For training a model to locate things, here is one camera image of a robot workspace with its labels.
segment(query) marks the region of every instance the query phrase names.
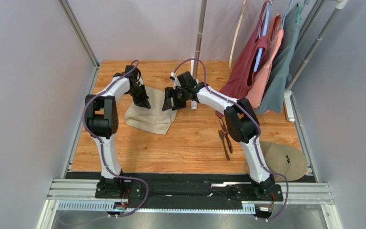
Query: wooden floor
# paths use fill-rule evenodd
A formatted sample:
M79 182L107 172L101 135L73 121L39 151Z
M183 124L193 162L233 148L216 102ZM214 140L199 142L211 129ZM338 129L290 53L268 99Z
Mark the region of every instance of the wooden floor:
M101 91L115 73L121 73L130 61L103 61L94 93ZM139 69L146 86L164 91L173 86L169 79L180 61L141 61ZM207 83L220 90L229 78L228 62L205 62ZM190 70L190 63L183 65L179 73ZM203 81L199 66L198 78ZM132 103L129 95L123 95L117 103L119 128L116 134L118 159L124 172L180 172L180 173L242 173L245 156L241 147L232 139L234 153L225 159L224 148L218 130L221 129L214 110L199 104L177 112L176 120L166 135L156 135L133 128L124 123L124 114ZM258 116L261 142L270 141L300 149L293 123L286 121L284 111L277 115L269 112ZM83 129L72 171L100 171L97 147Z

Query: teal shirt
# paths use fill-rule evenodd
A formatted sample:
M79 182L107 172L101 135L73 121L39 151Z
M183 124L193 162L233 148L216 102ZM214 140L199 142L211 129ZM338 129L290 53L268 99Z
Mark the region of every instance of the teal shirt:
M290 62L295 53L301 27L300 21L296 22L299 7L301 5L297 3L286 15L282 44L273 60L272 71L266 84L267 89L261 105L255 110L256 114L263 114L267 110L275 111L278 114L282 112L285 87L292 79L289 74Z

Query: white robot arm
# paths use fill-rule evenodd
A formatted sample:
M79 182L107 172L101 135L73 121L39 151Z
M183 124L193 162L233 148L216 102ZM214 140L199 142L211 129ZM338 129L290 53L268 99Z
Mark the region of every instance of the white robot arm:
M127 65L125 72L128 72L133 67L134 66L132 65ZM94 138L94 141L99 151L101 150L101 141L103 142L104 151L100 154L102 166L101 175L102 177L109 179L114 178L114 176L106 169L105 164L108 169L116 175L120 175L122 171L120 163L118 162L117 149L115 147L115 133L118 129L116 103L123 94L128 93L132 96L135 105L148 109L151 108L148 101L149 97L147 96L145 86L143 85L141 72L138 69L135 69L132 74L125 78L121 78L122 75L122 73L114 75L109 85L101 91L105 93L98 97L94 101L94 104L90 105L85 116L88 128L98 136L97 138ZM94 95L86 96L86 103L92 97L94 97ZM101 109L104 110L104 114L95 114L94 111L99 111Z
M177 110L185 108L187 100L194 100L225 114L228 133L241 145L246 161L249 165L250 177L253 181L259 184L268 180L270 178L270 174L262 168L257 157L257 152L259 152L259 156L264 167L267 167L264 156L261 153L262 150L260 148L259 139L256 140L256 144L254 145L257 130L247 117L244 116L242 119L238 117L238 113L241 113L241 111L239 111L236 106L230 102L236 101L238 104L242 104L244 109L253 116L254 120L257 121L256 115L254 114L248 100L238 100L228 97L212 89L210 86L208 86L207 89L203 82L198 83L194 80L189 72L185 72L177 77L172 76L171 79L174 80L174 87L165 88L165 102L163 110Z

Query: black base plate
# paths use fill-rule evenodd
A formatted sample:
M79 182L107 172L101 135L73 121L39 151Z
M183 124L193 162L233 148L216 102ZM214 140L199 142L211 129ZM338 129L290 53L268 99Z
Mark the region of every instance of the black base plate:
M234 184L224 187L213 186L223 182L251 182L248 175L225 174L160 174L124 173L126 177L138 177L149 185L149 196L142 208L173 209L242 209L241 201L283 201L280 185L274 185L263 197L253 193L252 184ZM126 180L125 187L130 192L129 207L137 207L143 200L146 187L139 181ZM101 192L96 198L114 198Z

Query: hanging clothes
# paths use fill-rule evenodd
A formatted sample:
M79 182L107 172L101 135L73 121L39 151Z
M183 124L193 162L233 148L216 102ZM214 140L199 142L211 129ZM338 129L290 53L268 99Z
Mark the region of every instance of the hanging clothes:
M244 49L239 55L227 84L220 90L222 94L225 94L232 98L241 99L244 98L247 95L248 91L252 88L252 82L255 77L255 72L253 70L255 56L259 48L263 48L264 50L266 50L268 47L267 36L261 36L258 39L261 19L268 3L269 1L265 1L254 32L252 33ZM224 116L217 111L216 114L220 118Z
M289 74L290 62L295 53L300 33L301 23L300 20L297 20L300 7L301 4L297 3L286 15L282 44L278 56L273 60L272 72L265 88L266 92L261 105L255 110L256 114L260 115L268 110L273 110L278 114L282 112L285 87L292 78Z
M268 49L265 51L265 55L261 59L261 63L264 63L264 65L256 74L254 84L245 96L253 108L258 108L261 105L265 87L272 69L272 62L279 50L280 44L282 43L283 28L281 15L276 15L273 22L270 23L268 28L268 38Z

